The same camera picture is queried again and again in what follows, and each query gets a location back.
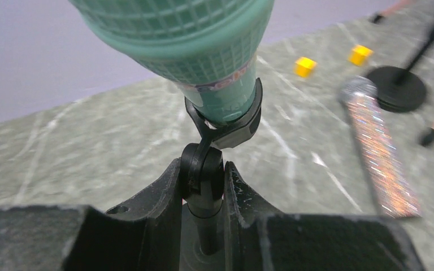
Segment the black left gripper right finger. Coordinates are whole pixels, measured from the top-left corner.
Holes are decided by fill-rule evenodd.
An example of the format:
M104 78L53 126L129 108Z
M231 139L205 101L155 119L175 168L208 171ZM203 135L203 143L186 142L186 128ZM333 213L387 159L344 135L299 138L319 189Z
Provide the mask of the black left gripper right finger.
M226 270L424 270L396 221L372 215L283 213L225 165Z

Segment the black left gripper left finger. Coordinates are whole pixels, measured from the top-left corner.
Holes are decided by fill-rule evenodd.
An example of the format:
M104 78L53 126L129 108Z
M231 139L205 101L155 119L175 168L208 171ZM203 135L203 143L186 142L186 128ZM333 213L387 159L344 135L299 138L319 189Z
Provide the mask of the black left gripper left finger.
M0 270L178 270L180 160L107 212L89 205L0 206Z

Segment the black round-base clip stand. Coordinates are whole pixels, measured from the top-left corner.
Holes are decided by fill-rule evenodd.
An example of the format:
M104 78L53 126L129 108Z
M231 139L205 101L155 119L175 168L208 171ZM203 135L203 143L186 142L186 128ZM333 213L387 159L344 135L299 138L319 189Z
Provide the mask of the black round-base clip stand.
M225 267L223 195L225 169L223 149L234 148L256 133L261 120L262 82L254 84L255 97L250 109L239 119L216 129L185 100L188 115L200 136L199 143L188 144L180 162L179 181L183 199L180 270L219 270Z

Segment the silver glitter microphone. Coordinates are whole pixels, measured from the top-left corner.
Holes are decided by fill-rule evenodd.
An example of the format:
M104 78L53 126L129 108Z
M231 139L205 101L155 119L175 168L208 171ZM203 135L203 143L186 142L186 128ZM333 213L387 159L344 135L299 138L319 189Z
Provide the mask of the silver glitter microphone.
M419 202L407 182L376 95L374 83L362 76L346 81L339 94L352 126L363 170L372 185L374 201L384 216L420 217Z

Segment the teal green microphone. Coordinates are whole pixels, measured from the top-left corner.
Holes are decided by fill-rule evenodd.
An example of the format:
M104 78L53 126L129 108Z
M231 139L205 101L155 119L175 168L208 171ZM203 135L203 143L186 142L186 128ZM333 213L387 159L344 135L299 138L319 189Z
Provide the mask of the teal green microphone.
M172 81L208 121L245 114L273 1L73 1L105 44Z

